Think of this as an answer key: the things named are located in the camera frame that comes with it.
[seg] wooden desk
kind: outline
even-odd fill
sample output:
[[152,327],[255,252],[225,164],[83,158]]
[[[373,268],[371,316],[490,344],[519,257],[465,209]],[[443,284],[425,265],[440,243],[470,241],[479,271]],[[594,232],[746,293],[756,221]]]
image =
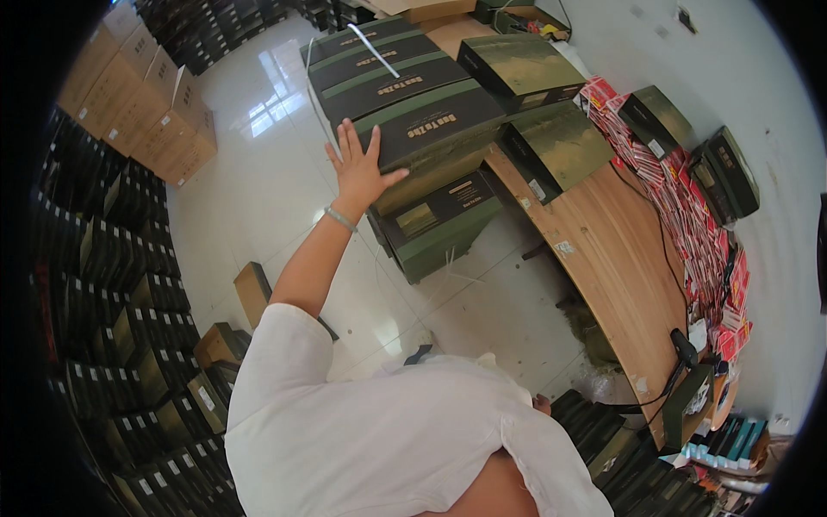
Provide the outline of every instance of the wooden desk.
[[[457,57],[460,41],[494,31],[468,18],[428,33],[437,46]],[[546,206],[523,176],[491,145],[485,158],[534,226],[554,250],[609,340],[639,402],[660,395],[677,356],[669,332],[686,334],[685,305],[663,255],[655,209],[615,175],[609,164]],[[626,169],[620,174],[641,189]],[[666,233],[669,260],[678,279],[683,264]],[[648,421],[662,404],[643,406]],[[660,414],[650,425],[658,448],[664,444]]]

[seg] person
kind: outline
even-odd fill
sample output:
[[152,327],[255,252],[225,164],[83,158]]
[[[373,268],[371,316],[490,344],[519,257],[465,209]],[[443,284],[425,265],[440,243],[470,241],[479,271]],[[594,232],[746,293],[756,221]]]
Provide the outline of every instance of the person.
[[316,317],[351,231],[408,175],[380,175],[379,127],[367,151],[351,121],[337,133],[339,195],[284,267],[233,389],[225,446],[247,517],[612,515],[548,400],[496,369],[435,356],[326,382]]

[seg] hand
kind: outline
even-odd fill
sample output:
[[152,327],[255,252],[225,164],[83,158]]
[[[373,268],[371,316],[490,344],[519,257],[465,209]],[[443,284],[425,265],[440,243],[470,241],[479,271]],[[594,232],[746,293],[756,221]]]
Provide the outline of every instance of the hand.
[[337,133],[341,159],[336,156],[330,142],[324,145],[324,150],[336,169],[339,182],[339,197],[333,202],[332,207],[356,225],[370,204],[376,201],[385,189],[407,176],[408,170],[400,169],[387,175],[379,173],[379,126],[373,127],[366,153],[362,152],[359,136],[349,118],[339,124]]
[[552,416],[552,402],[546,397],[537,393],[537,396],[531,399],[531,403],[540,413],[545,413],[548,416]]

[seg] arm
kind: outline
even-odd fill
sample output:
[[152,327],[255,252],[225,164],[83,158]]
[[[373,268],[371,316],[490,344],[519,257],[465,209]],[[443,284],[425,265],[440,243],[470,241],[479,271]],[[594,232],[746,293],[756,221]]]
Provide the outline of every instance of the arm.
[[[385,189],[408,175],[405,169],[392,174],[379,173],[379,126],[373,128],[367,152],[362,152],[359,136],[350,119],[337,128],[342,158],[330,143],[324,145],[339,182],[339,197],[331,208],[356,226],[371,203]],[[290,304],[317,318],[339,267],[351,231],[324,214],[302,245],[287,262],[273,288],[270,303]]]

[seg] box stack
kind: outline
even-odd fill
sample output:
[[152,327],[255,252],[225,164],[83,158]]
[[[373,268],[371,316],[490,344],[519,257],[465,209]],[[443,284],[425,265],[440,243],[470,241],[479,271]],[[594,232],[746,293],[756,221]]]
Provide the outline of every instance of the box stack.
[[333,131],[350,118],[367,148],[373,127],[382,126],[380,171],[410,171],[374,203],[370,220],[388,256],[414,283],[464,254],[501,208],[475,171],[504,113],[476,80],[402,17],[360,29],[399,77],[352,31],[315,41],[302,56]]
[[[221,440],[237,364],[196,359],[165,185],[61,110],[49,130],[30,253],[50,387],[130,513],[241,515]],[[249,335],[217,326],[239,362]]]

